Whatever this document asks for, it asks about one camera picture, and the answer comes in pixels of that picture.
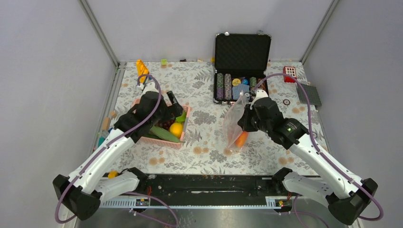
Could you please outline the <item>dark red grape bunch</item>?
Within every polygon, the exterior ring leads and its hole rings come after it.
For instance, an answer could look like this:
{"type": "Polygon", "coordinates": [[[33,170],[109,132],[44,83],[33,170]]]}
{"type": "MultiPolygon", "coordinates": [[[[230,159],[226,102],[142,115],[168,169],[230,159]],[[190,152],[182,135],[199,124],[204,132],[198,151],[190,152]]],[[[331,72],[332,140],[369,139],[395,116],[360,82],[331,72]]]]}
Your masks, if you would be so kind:
{"type": "Polygon", "coordinates": [[[158,123],[158,126],[161,127],[161,128],[164,128],[166,130],[169,130],[173,123],[175,123],[174,119],[169,120],[169,121],[165,121],[165,122],[160,122],[160,123],[158,123]]]}

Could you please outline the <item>red orange mango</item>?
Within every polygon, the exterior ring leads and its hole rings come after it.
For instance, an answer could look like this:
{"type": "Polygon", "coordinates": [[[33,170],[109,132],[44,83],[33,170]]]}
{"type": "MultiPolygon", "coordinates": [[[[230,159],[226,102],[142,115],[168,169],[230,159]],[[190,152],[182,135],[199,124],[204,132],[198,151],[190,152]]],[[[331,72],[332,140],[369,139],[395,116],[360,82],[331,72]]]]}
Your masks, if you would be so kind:
{"type": "Polygon", "coordinates": [[[237,148],[242,148],[242,147],[244,146],[245,142],[247,141],[248,136],[249,136],[249,133],[248,133],[248,132],[242,132],[242,133],[240,134],[240,136],[236,139],[236,141],[235,141],[235,143],[234,143],[235,146],[236,146],[237,148]]]}

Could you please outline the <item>clear zip top bag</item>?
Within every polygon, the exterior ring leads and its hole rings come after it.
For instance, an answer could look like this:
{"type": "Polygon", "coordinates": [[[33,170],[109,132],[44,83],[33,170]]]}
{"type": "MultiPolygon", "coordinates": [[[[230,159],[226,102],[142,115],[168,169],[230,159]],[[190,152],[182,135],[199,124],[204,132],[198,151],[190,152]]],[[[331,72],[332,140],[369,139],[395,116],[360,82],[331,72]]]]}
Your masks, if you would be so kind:
{"type": "Polygon", "coordinates": [[[248,93],[241,91],[239,93],[238,100],[230,106],[224,117],[222,125],[223,135],[226,138],[227,144],[225,149],[228,151],[239,152],[244,147],[237,148],[234,143],[240,134],[244,132],[243,129],[238,125],[238,121],[243,116],[245,106],[249,103],[248,98],[248,93]]]}

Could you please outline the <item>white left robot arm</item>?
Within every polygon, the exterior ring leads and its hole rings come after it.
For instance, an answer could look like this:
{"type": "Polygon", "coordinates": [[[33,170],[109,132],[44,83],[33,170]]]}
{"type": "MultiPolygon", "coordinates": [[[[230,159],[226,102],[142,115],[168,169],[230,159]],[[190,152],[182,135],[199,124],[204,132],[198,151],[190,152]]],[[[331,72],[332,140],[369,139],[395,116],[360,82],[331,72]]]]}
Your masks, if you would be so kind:
{"type": "Polygon", "coordinates": [[[68,176],[59,174],[53,180],[58,204],[55,219],[59,218],[59,209],[64,205],[80,220],[90,218],[100,204],[127,192],[142,195],[147,190],[147,175],[138,168],[130,168],[117,177],[104,180],[110,166],[131,148],[141,137],[148,134],[158,122],[165,122],[183,113],[172,91],[167,92],[171,105],[167,105],[158,92],[148,91],[142,94],[140,102],[127,113],[120,116],[105,141],[96,151],[68,176]]]}

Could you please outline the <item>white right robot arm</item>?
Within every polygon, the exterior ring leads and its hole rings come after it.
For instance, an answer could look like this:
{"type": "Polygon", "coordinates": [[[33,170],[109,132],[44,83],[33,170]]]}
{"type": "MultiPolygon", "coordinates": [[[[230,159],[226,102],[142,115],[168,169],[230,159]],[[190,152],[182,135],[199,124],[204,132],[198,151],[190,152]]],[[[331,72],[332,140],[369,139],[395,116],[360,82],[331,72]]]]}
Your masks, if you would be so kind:
{"type": "Polygon", "coordinates": [[[263,91],[244,108],[238,125],[246,132],[262,131],[276,144],[304,160],[322,179],[318,182],[282,168],[273,176],[273,191],[280,196],[294,192],[326,207],[343,224],[352,225],[371,202],[377,183],[362,179],[324,151],[309,130],[294,118],[283,117],[278,105],[263,91]]]}

